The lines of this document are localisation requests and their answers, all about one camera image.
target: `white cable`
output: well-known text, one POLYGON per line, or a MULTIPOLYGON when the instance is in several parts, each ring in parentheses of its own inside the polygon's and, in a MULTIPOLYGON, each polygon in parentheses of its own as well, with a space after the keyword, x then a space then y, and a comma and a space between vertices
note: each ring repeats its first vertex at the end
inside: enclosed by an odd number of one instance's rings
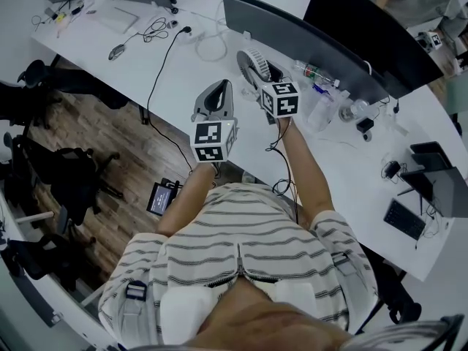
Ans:
POLYGON ((367 66, 369 67, 369 75, 372 75, 372 67, 371 67, 370 63, 369 63, 368 61, 366 61, 366 60, 363 60, 363 61, 364 61, 364 62, 367 64, 367 66))
POLYGON ((215 35, 210 35, 208 37, 202 37, 201 39, 199 39, 196 43, 195 43, 195 53, 197 54, 197 56, 200 58, 200 60, 204 61, 204 62, 217 62, 219 60, 222 60, 224 57, 227 56, 227 44, 224 40, 224 38, 222 37, 223 33, 225 33, 228 29, 226 30, 223 30, 223 31, 220 31, 219 30, 219 19, 218 19, 218 14, 219 14, 219 11, 220 11, 220 8, 221 8, 221 5, 222 5, 223 1, 221 0, 221 2, 219 3, 218 7, 216 8, 216 14, 215 14, 215 17, 214 17, 214 22, 216 23, 216 34, 215 35), (199 52, 199 48, 200 48, 200 44, 206 40, 206 39, 213 39, 213 38, 216 38, 218 37, 222 44, 223 44, 223 52, 222 52, 222 55, 216 57, 215 59, 214 58, 203 58, 201 55, 200 55, 200 52, 199 52))

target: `monitor stand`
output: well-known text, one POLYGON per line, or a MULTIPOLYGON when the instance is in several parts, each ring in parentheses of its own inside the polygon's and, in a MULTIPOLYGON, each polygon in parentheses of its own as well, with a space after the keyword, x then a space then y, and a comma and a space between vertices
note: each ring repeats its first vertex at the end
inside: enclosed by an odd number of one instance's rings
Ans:
MULTIPOLYGON (((415 189, 404 190, 403 192, 400 192, 397 196, 409 194, 411 191, 415 191, 415 189)), ((420 209, 420 215, 422 216, 423 215, 423 196, 421 194, 419 194, 419 209, 420 209)))

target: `striped shirt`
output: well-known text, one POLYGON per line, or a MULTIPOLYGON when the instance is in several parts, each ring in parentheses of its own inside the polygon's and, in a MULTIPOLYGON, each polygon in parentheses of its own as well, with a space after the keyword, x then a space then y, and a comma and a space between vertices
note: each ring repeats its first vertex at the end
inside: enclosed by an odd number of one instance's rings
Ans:
POLYGON ((242 275, 273 301, 277 282, 311 284, 315 317, 347 329, 335 254, 352 257, 369 301, 375 301, 377 284, 369 261, 338 213, 322 212, 305 230, 270 187, 221 186, 208 193, 197 217, 170 238, 144 233, 129 242, 100 298, 99 318, 125 347, 163 344, 159 309, 165 292, 204 286, 219 300, 242 275), (148 285, 145 302, 126 298, 132 281, 148 285))

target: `keyboard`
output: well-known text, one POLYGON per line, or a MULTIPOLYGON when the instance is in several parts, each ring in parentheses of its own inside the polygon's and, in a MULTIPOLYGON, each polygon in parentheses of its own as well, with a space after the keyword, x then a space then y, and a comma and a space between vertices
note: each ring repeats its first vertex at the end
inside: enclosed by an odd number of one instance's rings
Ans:
POLYGON ((395 199, 392 200, 383 220, 416 241, 424 231, 424 227, 426 227, 426 223, 422 219, 395 199))

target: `floor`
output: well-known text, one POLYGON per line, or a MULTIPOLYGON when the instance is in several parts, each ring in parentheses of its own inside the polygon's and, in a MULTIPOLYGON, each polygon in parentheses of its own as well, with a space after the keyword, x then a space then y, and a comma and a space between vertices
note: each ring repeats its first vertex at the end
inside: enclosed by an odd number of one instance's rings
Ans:
MULTIPOLYGON (((89 95, 58 96, 62 97, 62 102, 49 109, 50 129, 31 127, 29 137, 50 150, 92 148, 97 164, 113 152, 120 153, 120 159, 110 163, 103 179, 123 192, 124 200, 100 192, 97 199, 102 212, 94 215, 88 209, 83 225, 77 228, 81 241, 96 238, 89 257, 102 269, 100 279, 104 281, 134 234, 156 230, 159 217, 146 211, 154 182, 168 178, 183 183, 189 175, 189 167, 172 143, 149 125, 140 123, 137 106, 128 104, 120 110, 110 110, 89 95)), ((194 167, 188 136, 156 116, 151 120, 163 134, 181 146, 194 167)), ((216 182, 239 182, 241 174, 237 167, 223 165, 222 177, 216 182)), ((47 223, 49 231, 54 232, 58 203, 51 197, 49 186, 39 184, 35 195, 42 210, 56 212, 56 217, 47 223)))

